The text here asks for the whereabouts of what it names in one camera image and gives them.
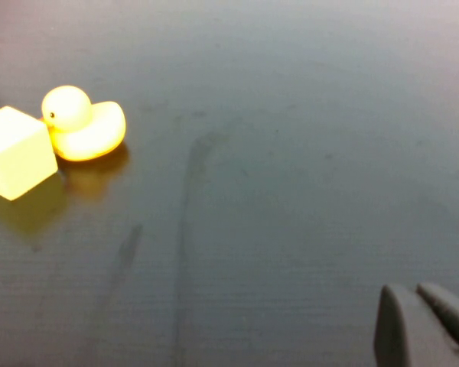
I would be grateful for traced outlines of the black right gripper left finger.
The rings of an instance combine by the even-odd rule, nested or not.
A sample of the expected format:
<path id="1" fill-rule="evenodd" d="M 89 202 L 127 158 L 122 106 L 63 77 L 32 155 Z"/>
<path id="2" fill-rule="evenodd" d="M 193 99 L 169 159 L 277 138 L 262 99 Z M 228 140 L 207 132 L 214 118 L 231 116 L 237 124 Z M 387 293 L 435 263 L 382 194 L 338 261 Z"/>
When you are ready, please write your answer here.
<path id="1" fill-rule="evenodd" d="M 378 366 L 459 366 L 459 345 L 416 293 L 382 287 L 374 334 Z"/>

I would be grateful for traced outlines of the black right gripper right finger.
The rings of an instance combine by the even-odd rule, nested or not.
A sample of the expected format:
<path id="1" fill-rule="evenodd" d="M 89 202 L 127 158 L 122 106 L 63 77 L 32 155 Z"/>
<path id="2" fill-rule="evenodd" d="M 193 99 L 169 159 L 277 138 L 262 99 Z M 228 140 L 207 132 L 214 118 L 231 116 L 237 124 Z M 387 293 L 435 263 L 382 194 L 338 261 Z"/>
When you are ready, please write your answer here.
<path id="1" fill-rule="evenodd" d="M 417 285 L 416 293 L 459 345 L 459 297 L 441 285 L 425 282 Z"/>

